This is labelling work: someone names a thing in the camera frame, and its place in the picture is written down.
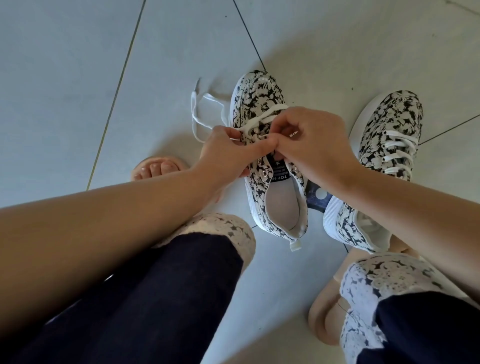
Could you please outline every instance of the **shoe sole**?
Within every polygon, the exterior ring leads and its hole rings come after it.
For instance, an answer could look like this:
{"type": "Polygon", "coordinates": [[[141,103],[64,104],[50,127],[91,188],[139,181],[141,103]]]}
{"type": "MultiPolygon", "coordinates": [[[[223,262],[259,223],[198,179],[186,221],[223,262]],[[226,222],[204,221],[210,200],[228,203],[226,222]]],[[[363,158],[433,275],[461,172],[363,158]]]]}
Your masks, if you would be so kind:
{"type": "MultiPolygon", "coordinates": [[[[389,94],[390,93],[380,94],[379,96],[374,98],[372,101],[370,101],[358,116],[357,120],[355,121],[355,124],[353,124],[353,128],[352,128],[352,131],[350,132],[350,136],[348,137],[348,140],[350,141],[350,146],[352,148],[353,153],[357,157],[357,159],[360,153],[360,144],[361,144],[361,139],[363,137],[363,132],[365,131],[365,128],[370,118],[372,117],[373,113],[375,112],[375,110],[377,110],[377,108],[380,106],[382,101],[385,100],[385,98],[389,94]]],[[[324,213],[324,219],[323,219],[325,232],[328,235],[330,235],[332,238],[334,238],[335,240],[338,240],[341,243],[345,243],[345,241],[343,241],[342,237],[336,230],[336,218],[340,212],[340,209],[343,206],[343,203],[344,201],[333,196],[328,202],[328,205],[324,213]]]]}
{"type": "MultiPolygon", "coordinates": [[[[240,82],[249,73],[250,72],[248,72],[248,73],[244,74],[242,77],[240,77],[237,84],[235,85],[235,88],[233,89],[232,98],[230,99],[230,112],[229,112],[229,117],[228,117],[228,125],[231,128],[233,128],[232,115],[233,115],[233,109],[234,109],[234,105],[235,105],[235,94],[237,92],[237,87],[240,86],[240,82]]],[[[250,185],[248,184],[247,177],[245,177],[245,189],[247,190],[248,205],[250,206],[250,212],[252,213],[253,221],[255,221],[255,224],[257,224],[257,226],[259,228],[261,228],[262,230],[269,231],[263,225],[263,223],[260,221],[260,217],[258,216],[257,208],[255,206],[255,201],[253,199],[253,192],[252,192],[252,189],[250,188],[250,185]]]]}

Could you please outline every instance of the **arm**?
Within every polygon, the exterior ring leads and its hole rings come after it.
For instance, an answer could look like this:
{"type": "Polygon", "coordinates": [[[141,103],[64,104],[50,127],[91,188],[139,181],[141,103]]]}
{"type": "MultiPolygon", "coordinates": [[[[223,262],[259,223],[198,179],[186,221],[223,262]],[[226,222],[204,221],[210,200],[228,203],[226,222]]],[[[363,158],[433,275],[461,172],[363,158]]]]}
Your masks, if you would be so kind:
{"type": "Polygon", "coordinates": [[[271,133],[278,142],[276,158],[294,161],[309,179],[480,296],[479,204],[364,168],[337,115],[289,108],[273,121],[271,133]]]}
{"type": "Polygon", "coordinates": [[[169,235],[275,148],[230,137],[240,133],[216,128],[190,170],[0,209],[0,336],[55,312],[169,235]]]}

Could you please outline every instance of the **hand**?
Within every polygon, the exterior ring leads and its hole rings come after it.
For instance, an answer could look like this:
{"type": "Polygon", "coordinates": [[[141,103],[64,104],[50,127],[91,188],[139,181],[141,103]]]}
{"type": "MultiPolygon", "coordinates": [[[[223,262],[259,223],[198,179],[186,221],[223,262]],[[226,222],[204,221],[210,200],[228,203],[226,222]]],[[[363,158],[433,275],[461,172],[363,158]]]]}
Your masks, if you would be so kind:
{"type": "Polygon", "coordinates": [[[342,118],[326,111],[288,108],[273,120],[268,137],[278,144],[275,159],[290,160],[308,179],[332,191],[361,166],[342,118]]]}
{"type": "Polygon", "coordinates": [[[264,139],[245,146],[239,139],[241,132],[225,126],[216,126],[202,148],[197,168],[209,174],[217,189],[226,187],[238,177],[246,177],[247,166],[254,160],[275,150],[276,140],[264,139]]]}

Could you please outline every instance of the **dark pant leg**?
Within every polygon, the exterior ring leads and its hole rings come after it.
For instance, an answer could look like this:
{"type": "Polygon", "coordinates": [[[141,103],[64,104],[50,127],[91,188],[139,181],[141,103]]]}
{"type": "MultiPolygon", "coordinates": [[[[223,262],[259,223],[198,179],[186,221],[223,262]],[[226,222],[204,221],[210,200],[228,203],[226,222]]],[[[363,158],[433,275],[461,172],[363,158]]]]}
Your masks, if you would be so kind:
{"type": "Polygon", "coordinates": [[[92,289],[11,362],[199,363],[242,265],[225,236],[180,235],[92,289]]]}
{"type": "Polygon", "coordinates": [[[440,292],[410,293],[381,301],[376,323],[385,348],[364,349],[358,363],[480,363],[480,311],[440,292]]]}

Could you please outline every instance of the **black line on floor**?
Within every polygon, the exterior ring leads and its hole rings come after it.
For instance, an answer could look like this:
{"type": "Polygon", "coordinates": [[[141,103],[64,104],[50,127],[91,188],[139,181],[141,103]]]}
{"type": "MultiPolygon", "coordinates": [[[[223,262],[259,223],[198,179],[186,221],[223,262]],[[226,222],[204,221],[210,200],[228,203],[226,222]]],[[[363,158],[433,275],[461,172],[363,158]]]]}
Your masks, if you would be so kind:
{"type": "Polygon", "coordinates": [[[243,26],[245,27],[245,30],[247,31],[247,34],[250,38],[250,41],[252,42],[253,47],[255,48],[255,52],[257,52],[258,59],[260,60],[260,63],[262,64],[262,67],[266,71],[267,69],[265,68],[264,62],[262,61],[262,57],[260,57],[260,54],[258,53],[257,47],[255,46],[255,43],[253,42],[252,36],[250,35],[250,32],[248,31],[247,25],[245,24],[245,21],[243,20],[243,16],[240,14],[239,7],[237,6],[237,3],[235,2],[235,0],[233,0],[233,3],[235,4],[235,7],[237,8],[237,11],[240,15],[241,22],[243,23],[243,26]]]}
{"type": "Polygon", "coordinates": [[[464,122],[460,123],[459,125],[455,125],[453,128],[450,128],[450,129],[448,129],[448,130],[445,130],[443,133],[440,133],[440,134],[438,134],[438,135],[436,135],[436,136],[433,136],[433,137],[430,138],[430,139],[425,140],[424,142],[421,142],[419,145],[425,144],[426,142],[429,142],[429,141],[431,141],[432,139],[435,139],[436,137],[438,137],[438,136],[440,136],[440,135],[443,135],[443,134],[449,132],[450,130],[454,130],[455,128],[458,128],[459,126],[461,126],[461,125],[463,125],[463,124],[465,124],[465,123],[467,123],[467,122],[469,122],[469,121],[471,121],[471,120],[473,120],[473,119],[475,119],[475,118],[477,118],[477,117],[479,117],[479,116],[480,116],[480,114],[474,116],[473,118],[468,119],[467,121],[464,121],[464,122]]]}
{"type": "Polygon", "coordinates": [[[469,13],[472,13],[476,16],[480,16],[480,12],[476,12],[475,10],[472,10],[470,8],[467,8],[465,5],[462,5],[462,4],[459,4],[457,2],[454,2],[454,1],[450,1],[450,0],[445,0],[445,3],[448,5],[448,4],[451,4],[453,6],[456,6],[458,8],[461,8],[463,10],[465,10],[466,12],[469,12],[469,13]]]}
{"type": "Polygon", "coordinates": [[[110,107],[110,112],[108,113],[107,123],[105,124],[105,128],[102,134],[102,139],[100,140],[100,145],[98,146],[98,151],[96,153],[95,162],[93,163],[92,173],[90,174],[90,178],[88,179],[88,185],[87,185],[86,191],[90,189],[90,184],[92,183],[93,174],[96,168],[96,163],[98,162],[98,157],[100,156],[100,151],[102,150],[103,141],[105,140],[105,134],[107,133],[108,124],[110,123],[110,118],[113,113],[113,108],[115,107],[115,101],[117,101],[117,96],[119,94],[120,85],[123,80],[123,75],[125,74],[125,69],[127,68],[128,58],[130,57],[130,53],[132,51],[133,41],[135,40],[135,36],[138,30],[138,25],[140,24],[140,19],[142,18],[142,13],[144,12],[145,3],[146,3],[146,0],[143,1],[142,8],[140,9],[140,14],[138,14],[137,24],[135,25],[135,30],[133,31],[133,36],[132,36],[132,40],[130,41],[130,46],[128,47],[127,57],[125,58],[123,69],[121,70],[119,83],[117,85],[117,90],[115,91],[115,96],[113,97],[112,106],[110,107]]]}

